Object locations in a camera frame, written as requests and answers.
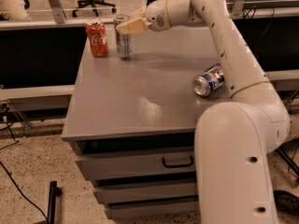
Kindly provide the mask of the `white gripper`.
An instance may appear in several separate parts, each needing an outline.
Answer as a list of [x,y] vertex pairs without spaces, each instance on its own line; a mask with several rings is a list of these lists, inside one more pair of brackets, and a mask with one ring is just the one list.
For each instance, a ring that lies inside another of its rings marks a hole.
[[168,15],[166,0],[157,0],[142,7],[128,15],[132,20],[121,22],[116,26],[116,30],[121,35],[141,34],[148,27],[152,31],[160,32],[171,28]]

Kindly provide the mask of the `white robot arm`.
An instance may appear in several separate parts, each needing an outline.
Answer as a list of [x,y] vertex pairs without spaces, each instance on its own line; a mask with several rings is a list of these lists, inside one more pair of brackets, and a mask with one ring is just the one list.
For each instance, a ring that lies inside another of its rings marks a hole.
[[229,101],[209,107],[195,128],[194,155],[202,224],[278,224],[267,155],[290,117],[239,33],[226,0],[158,0],[118,25],[122,34],[204,23],[211,33]]

